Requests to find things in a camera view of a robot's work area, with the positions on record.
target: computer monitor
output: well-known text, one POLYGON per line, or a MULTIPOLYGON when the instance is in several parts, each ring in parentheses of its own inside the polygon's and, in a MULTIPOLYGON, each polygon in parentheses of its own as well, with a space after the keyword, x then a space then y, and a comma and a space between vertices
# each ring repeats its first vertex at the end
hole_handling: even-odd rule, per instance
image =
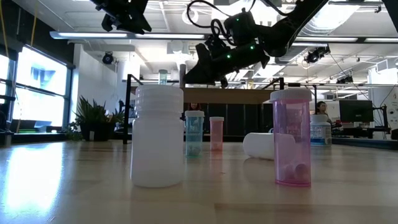
POLYGON ((373 104, 369 100, 340 100, 341 122, 372 122, 373 104))

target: ceiling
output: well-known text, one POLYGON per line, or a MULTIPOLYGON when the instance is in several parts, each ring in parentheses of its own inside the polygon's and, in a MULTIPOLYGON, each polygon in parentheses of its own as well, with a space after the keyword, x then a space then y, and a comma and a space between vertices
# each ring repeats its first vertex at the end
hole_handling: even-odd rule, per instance
MULTIPOLYGON (((104 32, 101 28, 101 21, 104 13, 95 10, 95 5, 89 1, 72 0, 14 0, 18 5, 30 13, 34 13, 37 6, 38 18, 57 31, 62 32, 104 32)), ((182 20, 183 10, 189 1, 150 1, 145 10, 145 17, 152 26, 152 32, 172 32, 172 33, 210 33, 210 30, 200 29, 193 25, 186 24, 182 20)), ((254 9, 260 10, 256 3, 254 9)), ((273 10, 265 7, 269 14, 273 15, 273 10)), ((202 4, 195 6, 198 12, 198 23, 208 25, 211 22, 212 12, 209 6, 202 4)), ((346 20, 342 25, 331 31, 329 35, 340 36, 383 36, 398 37, 397 31, 383 8, 380 13, 374 13, 377 6, 361 6, 346 20)), ((262 21, 271 22, 273 18, 260 18, 262 21)), ((141 74, 146 79, 155 78, 159 69, 177 70, 175 59, 166 54, 167 43, 169 40, 90 40, 84 41, 85 50, 92 56, 100 60, 104 55, 105 49, 112 47, 125 46, 127 50, 114 51, 114 56, 118 60, 128 59, 130 52, 128 47, 135 46, 135 51, 139 53, 145 64, 141 65, 141 74)), ((198 41, 187 41, 189 46, 194 46, 198 41)), ((378 62, 384 58, 398 55, 398 44, 330 44, 331 55, 338 62, 327 56, 318 63, 308 67, 303 63, 303 56, 311 48, 305 49, 300 55, 296 55, 289 66, 275 67, 274 70, 264 70, 256 74, 255 82, 267 82, 274 77, 282 75, 285 82, 327 82, 330 77, 336 78, 341 74, 341 69, 351 72, 355 83, 367 81, 367 68, 374 66, 372 62, 378 62)), ((197 56, 192 54, 187 58, 187 68, 191 69, 197 61, 197 56)))

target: person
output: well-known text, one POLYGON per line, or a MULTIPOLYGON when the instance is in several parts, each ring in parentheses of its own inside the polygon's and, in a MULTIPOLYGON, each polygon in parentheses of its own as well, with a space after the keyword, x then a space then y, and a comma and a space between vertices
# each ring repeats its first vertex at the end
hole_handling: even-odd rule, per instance
POLYGON ((317 108, 315 108, 317 114, 324 114, 324 115, 328 116, 327 122, 329 122, 331 124, 331 119, 329 118, 329 115, 326 112, 327 109, 328 109, 328 105, 324 101, 319 101, 317 103, 317 108))
POLYGON ((188 110, 201 110, 200 104, 198 103, 190 103, 188 110))

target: bottle label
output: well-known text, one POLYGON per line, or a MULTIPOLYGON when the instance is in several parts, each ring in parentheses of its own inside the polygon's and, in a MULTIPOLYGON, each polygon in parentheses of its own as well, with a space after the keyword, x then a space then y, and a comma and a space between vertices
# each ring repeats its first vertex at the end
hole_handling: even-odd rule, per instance
POLYGON ((311 145, 331 146, 330 126, 311 126, 311 145))

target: desk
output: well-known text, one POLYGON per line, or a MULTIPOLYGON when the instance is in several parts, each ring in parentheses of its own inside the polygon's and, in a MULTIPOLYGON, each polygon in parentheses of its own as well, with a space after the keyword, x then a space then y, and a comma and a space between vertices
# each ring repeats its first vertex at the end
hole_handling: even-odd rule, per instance
POLYGON ((396 152, 312 152, 309 189, 276 185, 274 163, 238 143, 185 160, 181 184, 145 189, 121 141, 12 146, 0 150, 0 223, 397 223, 396 152))

